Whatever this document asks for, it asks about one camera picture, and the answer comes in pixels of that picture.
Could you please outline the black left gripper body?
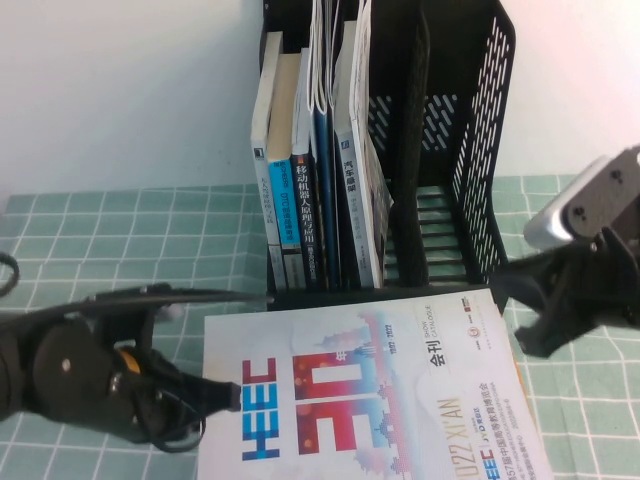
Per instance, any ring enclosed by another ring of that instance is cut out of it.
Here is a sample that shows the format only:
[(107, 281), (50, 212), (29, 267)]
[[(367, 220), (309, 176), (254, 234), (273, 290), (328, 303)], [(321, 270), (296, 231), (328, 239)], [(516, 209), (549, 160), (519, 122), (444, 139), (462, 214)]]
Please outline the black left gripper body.
[(62, 320), (37, 347), (37, 407), (46, 418), (126, 441), (197, 441), (198, 380), (153, 346), (167, 304)]

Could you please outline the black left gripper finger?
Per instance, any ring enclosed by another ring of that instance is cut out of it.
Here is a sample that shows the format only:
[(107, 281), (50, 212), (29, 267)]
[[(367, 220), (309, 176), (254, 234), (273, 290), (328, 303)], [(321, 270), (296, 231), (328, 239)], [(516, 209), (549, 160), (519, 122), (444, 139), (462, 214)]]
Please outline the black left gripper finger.
[(173, 287), (168, 283), (149, 284), (139, 287), (105, 291), (89, 295), (87, 302), (115, 305), (142, 305), (158, 303), (227, 303), (257, 302), (271, 304), (274, 297), (265, 293), (247, 293), (207, 288)]
[(179, 372), (177, 396), (188, 416), (211, 416), (222, 411), (241, 409), (241, 387), (234, 382), (210, 380)]

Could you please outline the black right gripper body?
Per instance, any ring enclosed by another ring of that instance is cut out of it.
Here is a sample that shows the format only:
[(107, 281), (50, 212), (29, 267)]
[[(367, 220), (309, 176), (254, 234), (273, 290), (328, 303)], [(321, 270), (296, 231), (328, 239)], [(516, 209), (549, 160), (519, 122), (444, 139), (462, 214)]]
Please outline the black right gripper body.
[(598, 326), (639, 328), (639, 241), (604, 227), (567, 247), (571, 277), (566, 294), (571, 331)]

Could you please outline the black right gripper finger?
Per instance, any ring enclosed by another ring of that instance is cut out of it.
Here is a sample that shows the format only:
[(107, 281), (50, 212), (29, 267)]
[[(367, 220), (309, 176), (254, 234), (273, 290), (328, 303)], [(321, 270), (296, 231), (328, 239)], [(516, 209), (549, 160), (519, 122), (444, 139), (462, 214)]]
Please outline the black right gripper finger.
[(582, 288), (595, 258), (589, 243), (577, 243), (511, 260), (491, 274), (491, 289), (540, 315), (592, 316), (594, 304)]
[(517, 329), (517, 342), (526, 355), (549, 358), (595, 328), (599, 305), (593, 300), (562, 293), (555, 297), (518, 294), (517, 301), (537, 314), (532, 325)]

